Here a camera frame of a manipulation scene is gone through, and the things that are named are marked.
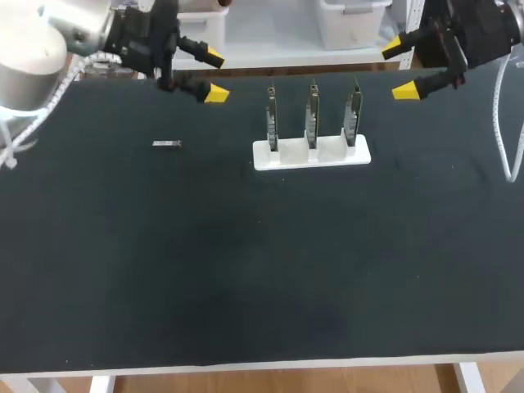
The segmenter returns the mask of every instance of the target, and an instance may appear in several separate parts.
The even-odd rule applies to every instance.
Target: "metal connector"
[[[268,122],[268,142],[271,151],[278,151],[277,95],[275,87],[268,89],[269,106],[266,108]]]
[[[309,99],[305,106],[305,137],[308,141],[309,149],[317,148],[319,115],[320,98],[318,96],[318,86],[313,81],[309,90]]]
[[[355,88],[350,94],[346,103],[346,113],[344,115],[344,135],[348,147],[354,147],[359,134],[360,112],[362,111],[362,91],[357,80]]]

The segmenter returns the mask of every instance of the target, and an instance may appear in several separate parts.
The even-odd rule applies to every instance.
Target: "shelf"
[[[227,16],[226,29],[225,69],[384,62],[381,47],[396,34],[395,23],[386,13],[376,47],[327,51],[320,39],[313,0],[237,0]],[[174,68],[210,67],[175,57]]]

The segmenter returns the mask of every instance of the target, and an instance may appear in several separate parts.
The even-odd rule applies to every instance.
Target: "white coiled cable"
[[[513,164],[513,170],[510,171],[508,157],[506,156],[506,149],[504,148],[504,142],[500,133],[499,125],[499,101],[500,101],[500,89],[502,88],[502,81],[504,80],[504,73],[508,65],[509,57],[511,53],[507,55],[500,64],[499,73],[497,74],[497,80],[495,82],[495,95],[493,96],[493,130],[495,131],[495,139],[497,146],[499,147],[500,159],[502,160],[502,167],[504,169],[504,175],[506,180],[510,183],[514,183],[517,180],[518,171],[522,164],[522,155],[524,154],[524,124],[522,124],[521,136],[518,139],[517,155]]]
[[[7,166],[9,168],[14,168],[14,166],[16,166],[16,159],[14,158],[14,153],[17,151],[26,150],[25,147],[21,146],[22,143],[24,143],[24,141],[27,138],[29,138],[36,131],[36,129],[40,125],[42,125],[42,123],[48,118],[48,116],[55,110],[60,100],[64,97],[67,88],[76,79],[78,74],[84,72],[86,67],[91,66],[93,63],[96,63],[97,61],[109,61],[113,64],[122,64],[122,60],[119,56],[110,53],[99,52],[91,56],[88,56],[84,58],[82,61],[80,61],[79,64],[75,66],[73,70],[71,70],[67,74],[67,76],[62,80],[60,86],[56,90],[55,94],[53,95],[51,101],[47,104],[47,106],[38,113],[33,123],[27,126],[24,129],[24,131],[22,131],[20,135],[18,135],[13,141],[11,140],[11,136],[8,133],[7,125],[5,123],[2,123],[2,135],[6,142],[6,148],[2,150],[2,153],[0,153],[0,168],[2,168],[2,166],[6,163],[8,163]]]

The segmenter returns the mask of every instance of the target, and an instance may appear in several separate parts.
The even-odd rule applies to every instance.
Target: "table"
[[[513,159],[524,73],[510,68]],[[499,162],[495,71],[394,102],[415,75],[358,74],[371,165],[268,173],[251,163],[267,87],[296,137],[311,76],[220,80],[226,106],[75,84],[0,173],[0,375],[522,357],[524,181]],[[321,134],[340,132],[354,77],[315,76]],[[151,147],[172,139],[181,151]]]

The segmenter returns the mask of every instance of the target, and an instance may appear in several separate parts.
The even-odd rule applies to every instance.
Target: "plastic bin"
[[[180,34],[186,35],[193,41],[204,41],[218,53],[224,51],[226,41],[226,15],[229,8],[213,12],[182,12],[178,14],[180,20]],[[176,59],[190,59],[191,55],[177,51]]]
[[[373,47],[392,0],[316,0],[318,27],[328,50]]]

